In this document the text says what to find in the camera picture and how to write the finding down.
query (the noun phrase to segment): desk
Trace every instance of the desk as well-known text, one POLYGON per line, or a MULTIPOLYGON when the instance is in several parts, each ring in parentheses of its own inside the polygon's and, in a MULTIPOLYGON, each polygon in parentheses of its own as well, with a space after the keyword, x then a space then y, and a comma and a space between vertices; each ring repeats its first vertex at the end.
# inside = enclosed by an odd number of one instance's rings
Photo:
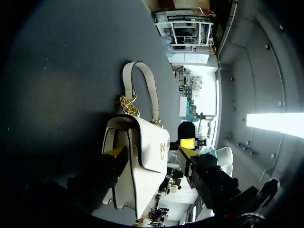
MULTIPOLYGON (((0 78, 6 173, 69 175, 100 153, 105 124, 120 110, 123 66, 153 71, 160 117, 177 139, 179 92, 150 15, 139 0, 45 0, 12 43, 0 78)), ((134 73, 141 117, 150 120, 144 77, 134 73)))

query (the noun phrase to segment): floor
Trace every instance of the floor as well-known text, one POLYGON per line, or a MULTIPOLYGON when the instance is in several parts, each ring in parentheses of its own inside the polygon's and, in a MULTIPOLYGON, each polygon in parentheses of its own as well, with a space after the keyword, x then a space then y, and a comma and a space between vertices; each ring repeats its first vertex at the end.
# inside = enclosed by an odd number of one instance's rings
POLYGON ((141 0, 141 1, 143 2, 144 6, 146 7, 149 13, 151 13, 151 11, 155 11, 160 8, 157 0, 141 0))
MULTIPOLYGON (((160 6, 157 0, 141 0, 149 13, 159 10, 160 6)), ((175 8, 194 8, 201 7, 209 9, 209 0, 173 0, 175 8)))

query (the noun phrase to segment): white shelving unit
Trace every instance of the white shelving unit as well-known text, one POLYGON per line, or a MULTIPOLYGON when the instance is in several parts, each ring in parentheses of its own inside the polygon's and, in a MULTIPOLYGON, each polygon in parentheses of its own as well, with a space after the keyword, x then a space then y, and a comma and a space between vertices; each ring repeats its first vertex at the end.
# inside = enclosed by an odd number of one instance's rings
POLYGON ((210 50, 213 45, 210 39, 213 23, 207 21, 178 20, 155 23, 161 36, 171 36, 173 47, 184 47, 180 51, 210 50))

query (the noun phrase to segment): gold logo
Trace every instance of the gold logo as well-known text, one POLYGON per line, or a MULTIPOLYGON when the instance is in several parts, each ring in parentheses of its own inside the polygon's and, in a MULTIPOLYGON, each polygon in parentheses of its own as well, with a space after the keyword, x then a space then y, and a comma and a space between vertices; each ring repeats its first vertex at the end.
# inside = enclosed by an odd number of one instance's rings
POLYGON ((165 157, 165 149, 166 149, 166 144, 162 144, 161 143, 161 159, 163 160, 163 158, 165 157))

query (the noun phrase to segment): ceiling light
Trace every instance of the ceiling light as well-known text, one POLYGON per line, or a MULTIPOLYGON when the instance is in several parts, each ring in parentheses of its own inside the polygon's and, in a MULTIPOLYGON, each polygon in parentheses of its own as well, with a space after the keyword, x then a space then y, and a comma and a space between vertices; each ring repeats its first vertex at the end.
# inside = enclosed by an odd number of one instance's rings
POLYGON ((192 222, 195 222, 195 216, 196 216, 196 207, 193 208, 192 222))
POLYGON ((304 138, 304 113, 247 114, 246 125, 304 138))

